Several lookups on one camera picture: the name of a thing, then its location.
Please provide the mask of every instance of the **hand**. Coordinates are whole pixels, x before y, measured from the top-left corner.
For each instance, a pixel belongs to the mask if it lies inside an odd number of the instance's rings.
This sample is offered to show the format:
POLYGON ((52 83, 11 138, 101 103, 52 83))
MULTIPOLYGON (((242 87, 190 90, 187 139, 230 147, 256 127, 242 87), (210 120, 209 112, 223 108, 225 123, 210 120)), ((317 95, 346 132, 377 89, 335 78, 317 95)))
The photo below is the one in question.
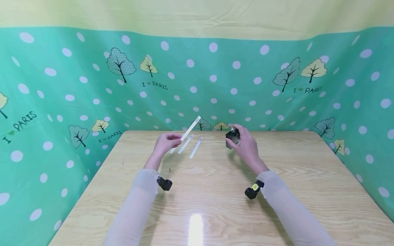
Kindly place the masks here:
POLYGON ((240 131, 241 141, 235 144, 231 139, 226 138, 226 142, 238 153, 241 159, 248 165, 248 167, 256 174, 269 171, 266 164, 260 159, 258 155, 258 148, 256 140, 250 135, 248 129, 240 125, 233 125, 240 131))

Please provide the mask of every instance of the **yellow tree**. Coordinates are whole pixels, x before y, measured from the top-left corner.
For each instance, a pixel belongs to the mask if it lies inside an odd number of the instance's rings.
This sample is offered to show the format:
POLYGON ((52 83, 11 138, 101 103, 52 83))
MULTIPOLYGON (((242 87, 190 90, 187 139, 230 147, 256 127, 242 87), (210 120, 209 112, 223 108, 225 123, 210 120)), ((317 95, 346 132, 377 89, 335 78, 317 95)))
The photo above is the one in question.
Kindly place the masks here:
POLYGON ((153 63, 149 60, 147 56, 145 56, 144 60, 139 65, 139 68, 144 72, 151 73, 151 77, 153 77, 153 74, 158 73, 157 68, 153 65, 153 63))
POLYGON ((105 129, 109 126, 110 124, 106 121, 103 120, 96 120, 96 123, 92 127, 92 131, 103 131, 105 133, 105 129))
POLYGON ((308 77, 309 83, 312 83, 313 78, 323 77, 327 73, 327 69, 324 67, 325 63, 320 58, 314 60, 301 72, 301 76, 308 77))
POLYGON ((0 92, 0 114, 2 114, 6 119, 8 117, 5 113, 3 113, 3 111, 1 111, 1 109, 6 106, 7 101, 8 101, 8 97, 4 96, 3 93, 0 92))

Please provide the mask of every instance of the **white sleeve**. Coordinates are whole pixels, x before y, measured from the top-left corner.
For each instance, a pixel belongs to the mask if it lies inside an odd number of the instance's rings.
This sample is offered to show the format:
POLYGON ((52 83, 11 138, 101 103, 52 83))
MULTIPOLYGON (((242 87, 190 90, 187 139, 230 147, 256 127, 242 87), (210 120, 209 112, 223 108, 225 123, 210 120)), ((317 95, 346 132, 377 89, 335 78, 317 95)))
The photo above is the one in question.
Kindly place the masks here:
POLYGON ((157 195, 159 173, 141 169, 130 192, 116 215, 104 246, 137 246, 145 229, 152 203, 157 195))
POLYGON ((297 200, 276 173, 262 172, 257 179, 264 183, 261 192, 295 246, 335 245, 325 228, 297 200))

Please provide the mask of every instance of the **wood grain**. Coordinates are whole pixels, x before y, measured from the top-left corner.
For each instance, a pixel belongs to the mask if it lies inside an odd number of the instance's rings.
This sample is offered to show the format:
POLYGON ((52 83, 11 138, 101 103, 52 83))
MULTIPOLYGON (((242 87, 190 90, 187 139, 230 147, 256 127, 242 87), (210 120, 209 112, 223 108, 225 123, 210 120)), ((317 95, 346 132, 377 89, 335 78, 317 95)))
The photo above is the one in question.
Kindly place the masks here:
MULTIPOLYGON (((102 245, 132 181, 160 131, 126 131, 50 246, 102 245)), ((141 245, 292 245, 262 196, 244 191, 255 181, 225 147, 224 131, 194 131, 178 154, 167 153, 141 245), (199 137, 196 154, 189 158, 199 137)), ((394 224, 313 132, 252 132, 261 158, 326 227, 337 245, 393 245, 394 224)))

